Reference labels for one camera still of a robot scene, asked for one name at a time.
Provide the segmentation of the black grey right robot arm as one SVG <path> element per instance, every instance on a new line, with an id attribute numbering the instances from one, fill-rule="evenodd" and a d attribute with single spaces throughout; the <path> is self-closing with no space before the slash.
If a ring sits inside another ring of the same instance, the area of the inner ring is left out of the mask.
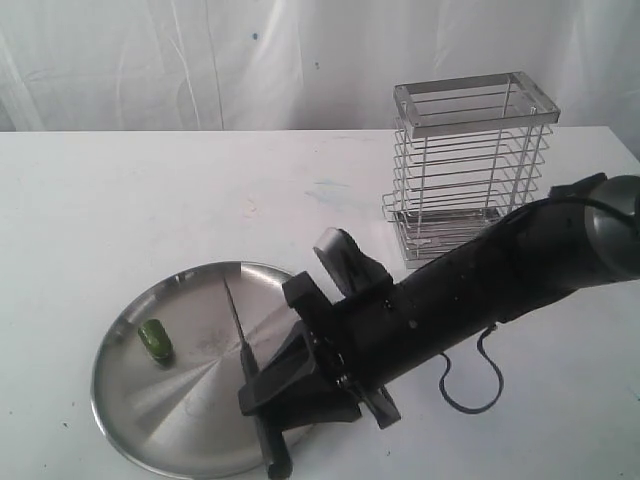
<path id="1" fill-rule="evenodd" d="M 389 382 L 498 323 L 574 292 L 639 276 L 639 180 L 596 174 L 511 212 L 401 281 L 344 230 L 316 254 L 342 293 L 307 273 L 283 285 L 298 315 L 283 344 L 238 394 L 241 412 L 289 430 L 400 415 Z"/>

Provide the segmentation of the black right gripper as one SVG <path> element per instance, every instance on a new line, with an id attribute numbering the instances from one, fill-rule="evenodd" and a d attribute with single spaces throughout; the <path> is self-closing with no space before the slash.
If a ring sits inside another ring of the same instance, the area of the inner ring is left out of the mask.
<path id="1" fill-rule="evenodd" d="M 313 335 L 336 369 L 378 390 L 430 359 L 430 281 L 404 279 L 331 302 L 304 271 L 283 286 L 296 322 L 267 365 L 238 392 L 240 411 L 279 430 L 361 418 L 355 397 L 321 366 Z"/>

